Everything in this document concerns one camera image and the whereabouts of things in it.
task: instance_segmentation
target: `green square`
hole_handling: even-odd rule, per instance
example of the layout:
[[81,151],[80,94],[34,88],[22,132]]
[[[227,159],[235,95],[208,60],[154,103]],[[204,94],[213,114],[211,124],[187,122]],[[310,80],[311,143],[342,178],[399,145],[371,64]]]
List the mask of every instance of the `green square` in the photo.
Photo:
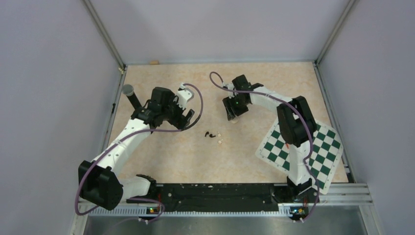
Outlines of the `green square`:
[[334,136],[335,136],[335,135],[336,135],[336,133],[334,133],[334,132],[332,132],[332,131],[328,130],[328,132],[327,132],[327,136],[328,136],[328,137],[334,138]]
[[323,164],[324,163],[324,157],[322,155],[317,154],[316,161]]
[[281,151],[278,156],[285,160],[288,157],[288,153],[284,152],[284,151]]
[[284,168],[286,170],[290,170],[290,163],[289,162],[284,162],[284,164],[282,165],[282,168]]
[[272,144],[268,143],[268,142],[264,146],[265,149],[270,150],[270,151],[272,150],[273,147],[274,146]]
[[317,181],[319,182],[319,187],[320,187],[320,189],[324,188],[324,182],[322,182],[322,181],[320,181],[320,180],[317,180]]
[[333,140],[333,143],[331,145],[335,148],[340,148],[340,143],[337,142],[337,140]]
[[323,140],[324,140],[324,138],[325,138],[325,135],[323,135],[322,133],[320,133],[320,132],[319,132],[319,133],[317,134],[317,138],[319,138],[320,140],[322,140],[322,141],[323,141]]
[[328,175],[330,173],[330,169],[323,165],[320,169],[320,172],[324,173],[325,175]]
[[334,162],[334,160],[336,159],[336,155],[334,155],[332,153],[327,153],[326,158],[329,159],[330,161]]
[[283,143],[283,142],[281,142],[281,141],[277,141],[277,142],[275,143],[275,146],[276,146],[276,147],[278,147],[279,149],[282,149],[282,147],[284,146],[284,143]]
[[319,171],[318,171],[318,170],[316,170],[316,169],[314,169],[314,168],[311,168],[311,173],[313,173],[313,175],[314,175],[315,177],[317,177],[317,176],[319,175]]
[[324,142],[322,144],[322,148],[328,151],[330,149],[330,145]]
[[274,137],[274,138],[276,138],[276,139],[278,139],[278,137],[280,136],[281,134],[280,133],[278,133],[278,132],[276,132],[276,131],[273,131],[272,132],[272,134],[271,134],[271,136],[272,137]]
[[270,155],[268,155],[268,159],[275,162],[275,160],[277,159],[277,155],[270,153]]
[[318,152],[319,152],[319,150],[320,150],[320,147],[318,147],[317,145],[314,145],[314,146],[313,146],[313,152],[318,153]]

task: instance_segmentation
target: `chess board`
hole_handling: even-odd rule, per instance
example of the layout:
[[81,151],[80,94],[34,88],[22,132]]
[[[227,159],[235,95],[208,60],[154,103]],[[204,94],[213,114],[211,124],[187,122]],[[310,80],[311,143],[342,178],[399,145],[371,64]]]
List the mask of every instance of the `chess board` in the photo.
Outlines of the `chess board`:
[[[343,145],[339,134],[332,127],[316,120],[317,131],[313,135],[313,153],[308,163],[311,172],[317,177],[320,192],[326,194],[333,180],[337,165],[342,162]],[[279,131],[278,118],[268,131],[255,155],[286,173],[290,170],[290,149]],[[313,179],[313,188],[317,189]]]

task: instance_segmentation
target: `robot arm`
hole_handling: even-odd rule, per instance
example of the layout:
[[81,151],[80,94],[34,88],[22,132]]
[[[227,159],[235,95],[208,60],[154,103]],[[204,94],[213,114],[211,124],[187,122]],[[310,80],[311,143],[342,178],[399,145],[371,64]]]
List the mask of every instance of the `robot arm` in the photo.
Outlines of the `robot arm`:
[[155,129],[163,121],[168,121],[177,129],[183,130],[194,115],[192,109],[186,116],[183,115],[187,103],[194,97],[194,93],[183,83],[176,94],[166,88],[154,88],[151,99],[146,102],[147,107],[141,106],[131,85],[125,85],[123,93],[135,109],[131,119],[103,153],[91,162],[83,161],[78,168],[79,182],[81,182],[92,163],[105,154],[87,176],[80,197],[107,210],[114,209],[121,200],[145,196],[149,191],[151,185],[149,177],[137,175],[131,179],[117,179],[134,150],[151,135],[150,131],[137,132]]
[[306,120],[307,126],[311,133],[316,131],[317,126],[310,108],[304,97],[288,98],[276,92],[270,91],[262,84],[256,83],[251,85],[244,75],[235,78],[231,84],[224,84],[224,87],[230,90],[251,91],[262,93],[233,93],[229,92],[228,97],[223,99],[228,120],[247,112],[248,104],[262,106],[278,116],[281,135],[285,142],[289,144],[290,149],[290,171],[287,177],[288,184],[295,188],[295,194],[301,194],[311,187],[311,175],[308,173],[303,159],[307,157],[310,151],[309,140],[305,128],[299,119],[296,119],[292,110],[284,103],[271,99],[272,95],[287,103],[293,105]]

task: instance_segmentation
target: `black cylinder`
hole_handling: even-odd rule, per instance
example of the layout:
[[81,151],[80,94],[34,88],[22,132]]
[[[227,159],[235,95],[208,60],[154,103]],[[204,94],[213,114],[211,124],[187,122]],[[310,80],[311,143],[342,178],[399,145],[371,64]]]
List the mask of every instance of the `black cylinder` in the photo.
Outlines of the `black cylinder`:
[[126,84],[122,87],[122,93],[127,96],[128,100],[134,107],[134,109],[138,109],[141,106],[140,101],[138,100],[136,94],[134,93],[134,87],[130,84]]

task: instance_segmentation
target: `green and white checkerboard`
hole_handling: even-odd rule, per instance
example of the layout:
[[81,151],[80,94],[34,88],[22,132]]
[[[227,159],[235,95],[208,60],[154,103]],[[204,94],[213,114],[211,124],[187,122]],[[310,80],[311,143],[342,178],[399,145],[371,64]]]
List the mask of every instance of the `green and white checkerboard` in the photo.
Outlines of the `green and white checkerboard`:
[[[341,162],[343,145],[339,134],[332,127],[316,120],[317,131],[314,132],[314,150],[309,165],[320,183],[320,192],[326,194],[333,180],[337,165]],[[265,136],[255,155],[276,169],[288,174],[290,170],[288,146],[279,132],[278,118]]]

